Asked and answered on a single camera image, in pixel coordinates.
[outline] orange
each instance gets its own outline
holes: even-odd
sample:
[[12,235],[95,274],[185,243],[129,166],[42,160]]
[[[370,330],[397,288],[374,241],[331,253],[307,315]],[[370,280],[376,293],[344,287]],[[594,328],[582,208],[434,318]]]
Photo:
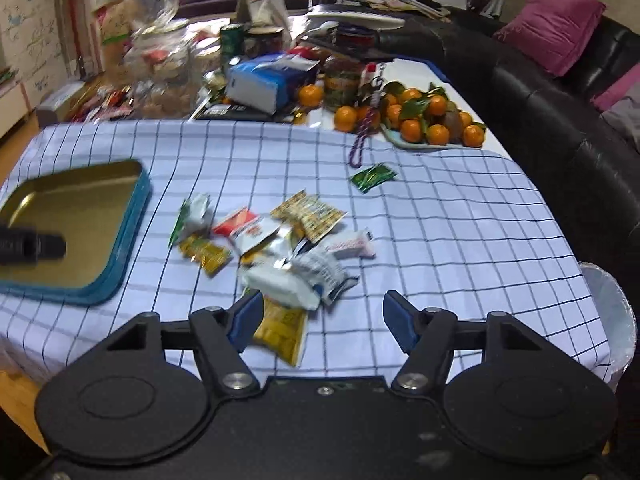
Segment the orange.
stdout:
[[322,102],[324,91],[316,85],[303,86],[298,92],[298,101],[303,106],[316,108]]
[[389,110],[389,107],[397,104],[398,104],[398,98],[396,98],[395,95],[385,94],[384,97],[380,99],[380,106],[378,108],[380,109],[380,112],[382,112],[382,115],[386,116],[386,111]]
[[447,99],[441,95],[434,95],[429,100],[427,111],[431,115],[444,115],[447,111]]
[[427,142],[443,146],[449,143],[449,130],[442,124],[434,124],[427,129]]
[[[358,108],[358,122],[364,119],[364,116],[367,115],[370,106],[361,106]],[[371,127],[374,130],[377,130],[380,127],[380,111],[375,110],[375,115],[373,116],[373,121],[371,122]]]
[[339,132],[352,132],[358,121],[358,113],[355,108],[341,106],[335,111],[334,128]]
[[474,118],[468,112],[460,112],[460,119],[462,120],[463,128],[466,128],[474,121]]
[[386,118],[389,119],[391,127],[397,130],[400,127],[400,112],[402,111],[402,105],[391,105],[386,109]]
[[402,121],[400,136],[407,142],[422,142],[422,129],[420,123],[414,119]]
[[400,95],[399,101],[401,103],[407,102],[409,99],[419,99],[422,97],[422,92],[420,92],[417,88],[407,88]]
[[462,144],[470,148],[481,148],[484,130],[477,124],[470,124],[462,131]]

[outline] plastic bag liner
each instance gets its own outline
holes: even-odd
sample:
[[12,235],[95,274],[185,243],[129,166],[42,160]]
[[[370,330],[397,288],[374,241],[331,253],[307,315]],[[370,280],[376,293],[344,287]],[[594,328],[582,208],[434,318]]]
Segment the plastic bag liner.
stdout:
[[616,279],[597,265],[580,262],[580,270],[587,282],[609,341],[611,358],[611,380],[609,386],[615,391],[618,381],[636,351],[638,333],[636,316],[626,300]]

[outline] green can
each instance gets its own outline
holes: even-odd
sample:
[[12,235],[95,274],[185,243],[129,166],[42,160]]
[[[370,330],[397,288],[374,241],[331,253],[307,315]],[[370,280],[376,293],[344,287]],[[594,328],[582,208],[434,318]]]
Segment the green can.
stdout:
[[230,23],[220,28],[220,54],[222,66],[228,67],[229,61],[244,54],[244,25]]

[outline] checkered tablecloth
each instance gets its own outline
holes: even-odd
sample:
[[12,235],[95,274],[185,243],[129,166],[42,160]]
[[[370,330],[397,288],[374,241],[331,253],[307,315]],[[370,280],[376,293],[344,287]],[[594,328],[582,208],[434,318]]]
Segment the checkered tablecloth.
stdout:
[[[210,279],[166,248],[182,200],[209,193],[221,218],[242,205],[269,212],[306,189],[347,211],[345,227],[369,228],[377,257],[343,261],[360,281],[334,306],[312,314],[300,368],[260,347],[242,354],[259,379],[383,374],[390,380],[405,355],[383,322],[389,289],[418,308],[443,307],[459,319],[514,313],[608,379],[609,345],[575,257],[514,162],[481,150],[404,152],[369,139],[364,167],[384,162],[398,177],[361,194],[348,180],[355,173],[346,163],[353,139],[302,126],[216,121],[45,129],[0,198],[29,177],[128,157],[149,171],[153,195],[124,285],[106,303],[83,308],[0,296],[5,357],[41,381],[139,312],[177,320],[204,306],[230,306],[242,291],[237,258]],[[166,357],[197,374],[190,352]],[[479,351],[457,352],[450,377],[480,359]]]

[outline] purple pillow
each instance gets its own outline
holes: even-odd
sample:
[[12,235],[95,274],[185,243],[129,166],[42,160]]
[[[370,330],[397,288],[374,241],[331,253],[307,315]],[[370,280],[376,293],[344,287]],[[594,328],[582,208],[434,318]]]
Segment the purple pillow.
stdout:
[[598,0],[529,0],[494,38],[562,76],[582,55],[604,9]]
[[591,99],[591,104],[601,112],[609,110],[622,99],[629,89],[640,81],[640,63],[636,64],[629,72],[618,79],[602,94]]

